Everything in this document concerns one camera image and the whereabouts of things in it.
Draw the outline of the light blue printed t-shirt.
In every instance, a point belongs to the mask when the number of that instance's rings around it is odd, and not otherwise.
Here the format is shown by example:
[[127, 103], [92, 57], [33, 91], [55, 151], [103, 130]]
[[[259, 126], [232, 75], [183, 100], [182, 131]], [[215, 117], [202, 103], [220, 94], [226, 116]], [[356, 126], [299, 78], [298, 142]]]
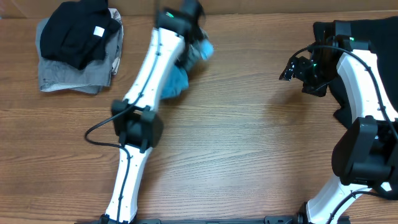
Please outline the light blue printed t-shirt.
[[187, 55], [183, 56], [181, 65], [174, 65], [162, 90], [160, 99], [166, 100], [178, 97], [182, 91], [189, 87], [188, 72], [200, 60], [209, 60], [214, 54], [214, 48], [209, 41], [208, 34], [200, 29], [200, 39], [194, 40], [188, 46]]

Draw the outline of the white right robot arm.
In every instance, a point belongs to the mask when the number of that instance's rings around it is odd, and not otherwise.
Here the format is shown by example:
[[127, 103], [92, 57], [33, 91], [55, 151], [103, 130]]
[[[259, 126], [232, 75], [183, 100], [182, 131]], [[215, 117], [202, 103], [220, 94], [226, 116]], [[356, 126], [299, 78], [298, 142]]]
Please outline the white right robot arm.
[[302, 91], [332, 93], [346, 132], [333, 149], [332, 176], [286, 223], [348, 223], [362, 195], [397, 199], [397, 18], [316, 22], [314, 43], [295, 52], [282, 80]]

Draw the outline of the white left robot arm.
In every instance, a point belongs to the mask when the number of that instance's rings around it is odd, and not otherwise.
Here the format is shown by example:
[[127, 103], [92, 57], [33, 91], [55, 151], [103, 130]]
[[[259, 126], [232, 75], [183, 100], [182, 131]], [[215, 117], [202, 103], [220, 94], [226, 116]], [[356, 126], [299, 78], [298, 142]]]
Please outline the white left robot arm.
[[145, 164], [158, 144], [163, 122], [157, 114], [160, 96], [175, 63], [185, 58], [191, 41], [201, 36], [198, 6], [164, 9], [157, 16], [141, 69], [123, 100], [111, 112], [120, 151], [111, 201], [102, 223], [132, 223]]

